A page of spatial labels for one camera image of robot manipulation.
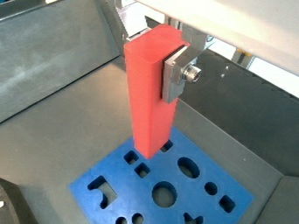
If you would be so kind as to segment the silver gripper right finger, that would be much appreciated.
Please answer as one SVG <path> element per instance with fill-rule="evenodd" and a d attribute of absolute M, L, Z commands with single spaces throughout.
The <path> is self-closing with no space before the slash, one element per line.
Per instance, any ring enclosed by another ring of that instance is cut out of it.
<path fill-rule="evenodd" d="M 202 70 L 195 66 L 198 57 L 214 44 L 214 37 L 187 24 L 182 26 L 186 44 L 163 62 L 163 100 L 171 103 L 183 93 L 185 84 L 195 83 Z"/>

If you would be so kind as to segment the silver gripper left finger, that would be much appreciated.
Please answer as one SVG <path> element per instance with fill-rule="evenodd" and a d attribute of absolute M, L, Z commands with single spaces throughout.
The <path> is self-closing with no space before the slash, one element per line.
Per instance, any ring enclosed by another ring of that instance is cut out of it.
<path fill-rule="evenodd" d="M 122 39 L 131 41 L 149 31 L 146 7 L 137 0 L 115 0 L 115 6 L 123 25 Z"/>

